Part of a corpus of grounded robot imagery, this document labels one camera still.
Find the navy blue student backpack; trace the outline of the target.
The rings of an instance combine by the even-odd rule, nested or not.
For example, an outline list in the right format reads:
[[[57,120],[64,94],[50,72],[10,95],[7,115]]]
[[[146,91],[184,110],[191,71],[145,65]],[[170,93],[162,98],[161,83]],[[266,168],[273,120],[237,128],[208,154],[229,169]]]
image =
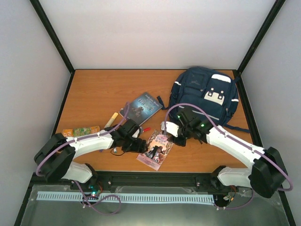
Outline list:
[[[248,129],[228,124],[239,103],[237,82],[238,79],[213,69],[191,67],[173,83],[168,107],[162,109],[169,109],[176,104],[193,104],[205,111],[216,125],[249,133]]]

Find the Taming of the Shrew book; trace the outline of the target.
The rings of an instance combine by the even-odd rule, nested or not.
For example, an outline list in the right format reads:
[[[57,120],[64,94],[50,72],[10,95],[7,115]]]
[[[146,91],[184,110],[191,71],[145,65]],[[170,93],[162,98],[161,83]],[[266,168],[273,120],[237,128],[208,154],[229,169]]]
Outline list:
[[[146,152],[138,154],[136,159],[158,171],[173,145],[170,135],[164,135],[162,132],[154,130],[147,140]]]

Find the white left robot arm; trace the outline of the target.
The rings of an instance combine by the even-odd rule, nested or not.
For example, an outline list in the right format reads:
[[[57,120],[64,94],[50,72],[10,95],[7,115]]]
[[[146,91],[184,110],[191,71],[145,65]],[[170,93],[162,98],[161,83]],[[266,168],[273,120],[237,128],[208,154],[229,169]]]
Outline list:
[[[34,156],[36,175],[44,177],[48,183],[67,179],[77,181],[86,189],[94,189],[100,185],[97,172],[89,163],[79,164],[74,159],[116,147],[124,153],[145,153],[147,142],[140,138],[141,133],[141,127],[131,119],[124,124],[79,137],[64,137],[62,133],[57,133]]]

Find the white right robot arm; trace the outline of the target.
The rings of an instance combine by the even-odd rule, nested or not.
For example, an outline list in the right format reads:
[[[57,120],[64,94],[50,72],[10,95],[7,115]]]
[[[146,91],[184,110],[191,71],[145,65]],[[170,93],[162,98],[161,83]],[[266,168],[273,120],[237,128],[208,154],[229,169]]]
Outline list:
[[[250,144],[217,126],[211,119],[201,120],[198,112],[182,108],[176,115],[179,124],[166,122],[166,132],[173,142],[185,146],[189,138],[218,147],[238,159],[244,168],[218,167],[211,175],[212,186],[219,190],[226,186],[253,189],[264,198],[270,198],[288,178],[279,151]]]

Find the dark blue Wuthering Heights book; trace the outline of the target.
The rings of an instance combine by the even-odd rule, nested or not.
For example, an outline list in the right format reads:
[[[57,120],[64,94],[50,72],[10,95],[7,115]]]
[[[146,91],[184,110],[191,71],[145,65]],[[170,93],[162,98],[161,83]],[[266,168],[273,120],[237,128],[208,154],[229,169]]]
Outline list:
[[[129,104],[127,118],[142,125],[162,107],[163,105],[156,98],[144,92]]]

